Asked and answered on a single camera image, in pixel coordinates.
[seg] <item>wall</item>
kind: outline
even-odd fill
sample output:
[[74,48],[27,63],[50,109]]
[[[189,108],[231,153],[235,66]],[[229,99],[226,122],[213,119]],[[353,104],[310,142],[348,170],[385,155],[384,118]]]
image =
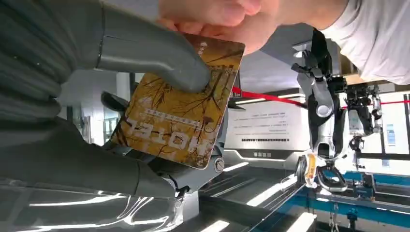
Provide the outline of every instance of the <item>wall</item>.
[[83,116],[91,117],[91,138],[102,145],[104,107],[100,101],[103,91],[116,94],[116,72],[77,70],[67,83],[62,85],[58,101],[61,105],[81,105]]

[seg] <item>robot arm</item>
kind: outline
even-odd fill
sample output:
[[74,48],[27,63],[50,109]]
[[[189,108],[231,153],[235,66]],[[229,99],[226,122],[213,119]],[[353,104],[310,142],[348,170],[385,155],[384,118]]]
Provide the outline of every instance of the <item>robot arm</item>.
[[0,176],[173,196],[145,163],[86,144],[73,125],[56,118],[54,98],[72,72],[94,68],[150,71],[183,91],[200,91],[210,75],[192,46],[98,0],[2,0],[0,12],[0,152],[6,160]]

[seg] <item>human finger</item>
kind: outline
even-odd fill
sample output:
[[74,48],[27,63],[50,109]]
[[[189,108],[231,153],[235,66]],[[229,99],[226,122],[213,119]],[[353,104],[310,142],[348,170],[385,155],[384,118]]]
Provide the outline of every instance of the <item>human finger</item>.
[[239,0],[160,0],[159,11],[161,17],[176,22],[223,26],[236,26],[246,15]]

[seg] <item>glass surface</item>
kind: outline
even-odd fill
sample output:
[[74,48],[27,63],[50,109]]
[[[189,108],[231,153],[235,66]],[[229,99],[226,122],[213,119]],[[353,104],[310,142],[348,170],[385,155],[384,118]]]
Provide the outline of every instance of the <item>glass surface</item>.
[[181,224],[175,198],[134,197],[104,191],[27,186],[0,181],[0,231],[163,232]]

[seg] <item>autumn tree image on card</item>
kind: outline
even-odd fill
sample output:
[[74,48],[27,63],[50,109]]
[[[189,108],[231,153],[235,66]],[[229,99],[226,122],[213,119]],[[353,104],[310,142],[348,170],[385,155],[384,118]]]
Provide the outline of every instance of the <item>autumn tree image on card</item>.
[[211,70],[200,93],[145,74],[111,140],[193,168],[207,167],[245,46],[185,34]]

